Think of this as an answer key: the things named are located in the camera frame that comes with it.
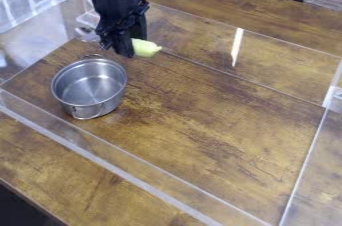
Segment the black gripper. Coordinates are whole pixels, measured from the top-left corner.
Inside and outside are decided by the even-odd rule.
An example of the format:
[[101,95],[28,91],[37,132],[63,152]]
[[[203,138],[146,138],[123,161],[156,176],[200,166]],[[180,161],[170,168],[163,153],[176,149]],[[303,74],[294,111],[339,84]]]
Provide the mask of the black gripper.
[[93,6],[100,16],[95,32],[101,47],[105,50],[113,48],[119,55],[131,58],[135,55],[131,37],[147,39],[148,1],[95,0]]

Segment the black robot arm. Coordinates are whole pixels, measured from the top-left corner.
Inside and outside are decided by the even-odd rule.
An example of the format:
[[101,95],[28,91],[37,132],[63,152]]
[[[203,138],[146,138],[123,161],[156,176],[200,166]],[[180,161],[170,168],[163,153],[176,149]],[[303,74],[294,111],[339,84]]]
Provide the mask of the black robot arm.
[[100,46],[131,58],[135,55],[132,39],[147,39],[147,0],[91,0],[99,23],[95,29]]

